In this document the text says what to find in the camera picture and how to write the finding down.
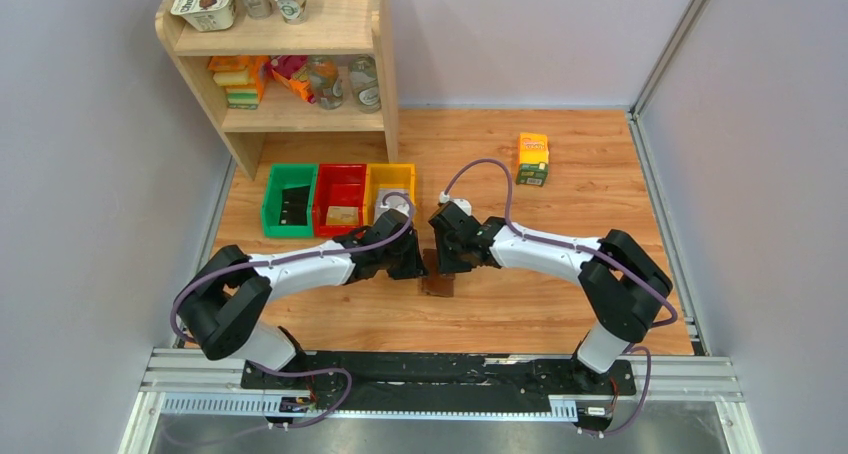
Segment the brown leather card holder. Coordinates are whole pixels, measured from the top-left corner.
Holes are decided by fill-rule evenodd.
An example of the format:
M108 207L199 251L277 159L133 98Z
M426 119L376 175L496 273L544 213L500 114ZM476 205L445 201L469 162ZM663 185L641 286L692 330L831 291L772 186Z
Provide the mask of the brown leather card holder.
M427 296L452 298L455 276L439 272L437 251L424 249L422 259L427 273L420 279L420 291Z

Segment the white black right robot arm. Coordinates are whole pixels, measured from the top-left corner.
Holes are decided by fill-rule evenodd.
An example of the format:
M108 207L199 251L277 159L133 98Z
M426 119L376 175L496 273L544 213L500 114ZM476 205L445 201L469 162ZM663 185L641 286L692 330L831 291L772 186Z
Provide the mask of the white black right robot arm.
M583 289L596 322L575 352L573 384L592 393L605 385L617 357L661 324L657 315L675 309L670 277L627 232L612 229L597 238L574 238L512 224L491 216L479 222L453 201L430 217L441 274L478 267L525 269Z

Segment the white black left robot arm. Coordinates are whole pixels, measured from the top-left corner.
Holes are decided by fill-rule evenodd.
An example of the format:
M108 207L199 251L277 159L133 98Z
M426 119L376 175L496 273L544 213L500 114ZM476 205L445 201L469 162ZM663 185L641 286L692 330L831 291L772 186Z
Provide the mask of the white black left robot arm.
M265 307L302 291L368 280L380 271L393 280L427 274L412 220L397 209L309 249L248 255L225 246L177 296L172 313L208 360L259 364L279 387L290 389L304 379L306 363L282 328L261 321Z

